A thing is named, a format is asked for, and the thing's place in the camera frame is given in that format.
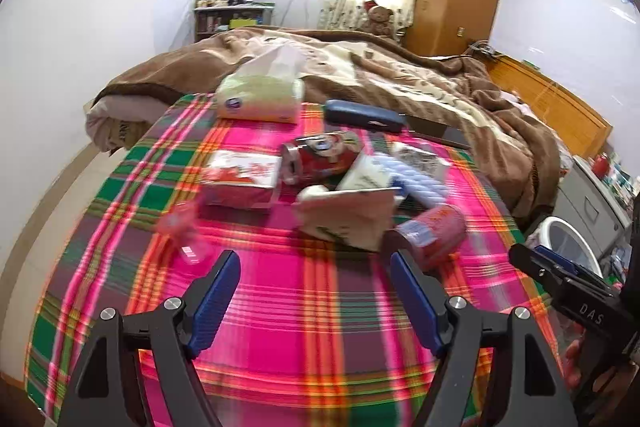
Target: red and white box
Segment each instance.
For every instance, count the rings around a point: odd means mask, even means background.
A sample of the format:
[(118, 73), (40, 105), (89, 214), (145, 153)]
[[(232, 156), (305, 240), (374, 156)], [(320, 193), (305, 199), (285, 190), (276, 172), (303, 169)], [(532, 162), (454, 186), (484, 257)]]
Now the red and white box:
[(200, 175), (205, 204), (266, 209), (278, 197), (280, 156), (218, 150)]

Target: bottle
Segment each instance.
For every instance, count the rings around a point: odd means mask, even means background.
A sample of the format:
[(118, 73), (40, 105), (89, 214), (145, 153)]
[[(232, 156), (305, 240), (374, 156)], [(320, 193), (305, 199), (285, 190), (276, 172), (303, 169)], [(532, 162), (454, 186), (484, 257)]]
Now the bottle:
[(198, 264), (213, 252), (212, 246), (195, 226), (197, 217), (197, 201), (185, 201), (175, 204), (156, 225), (156, 232), (171, 237), (187, 264)]
[(596, 178), (602, 180), (604, 176), (609, 172), (609, 157), (606, 153), (600, 154), (593, 165), (591, 166), (591, 172), (596, 175)]

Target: floor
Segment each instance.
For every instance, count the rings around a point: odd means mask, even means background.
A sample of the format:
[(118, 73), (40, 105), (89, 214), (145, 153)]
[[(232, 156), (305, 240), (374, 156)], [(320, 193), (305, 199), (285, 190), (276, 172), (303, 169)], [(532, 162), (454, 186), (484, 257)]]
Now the floor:
[(124, 150), (112, 156), (98, 154), (76, 178), (38, 234), (18, 275), (2, 327), (0, 371), (9, 377), (24, 379), (24, 358), (31, 326), (49, 274), (77, 220), (125, 154)]
[(0, 378), (0, 425), (2, 427), (52, 427), (27, 398), (27, 394)]

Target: teddy bear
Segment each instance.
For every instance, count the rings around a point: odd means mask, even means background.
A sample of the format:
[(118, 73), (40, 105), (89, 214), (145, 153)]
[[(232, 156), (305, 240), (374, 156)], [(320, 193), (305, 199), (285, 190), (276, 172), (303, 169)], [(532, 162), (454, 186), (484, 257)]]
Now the teddy bear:
[(392, 37), (394, 33), (391, 17), (393, 10), (376, 4), (375, 1), (367, 1), (364, 3), (367, 10), (367, 20), (365, 20), (358, 28), (361, 32), (372, 33), (382, 37)]

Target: black smartphone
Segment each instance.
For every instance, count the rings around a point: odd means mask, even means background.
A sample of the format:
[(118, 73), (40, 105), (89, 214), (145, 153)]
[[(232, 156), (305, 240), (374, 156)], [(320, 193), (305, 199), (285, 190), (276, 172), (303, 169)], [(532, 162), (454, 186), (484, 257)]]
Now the black smartphone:
[(460, 129), (444, 125), (443, 123), (434, 122), (417, 116), (403, 115), (406, 120), (409, 132), (414, 133), (421, 138), (456, 147), (458, 149), (471, 149), (469, 142), (466, 141), (465, 135)]

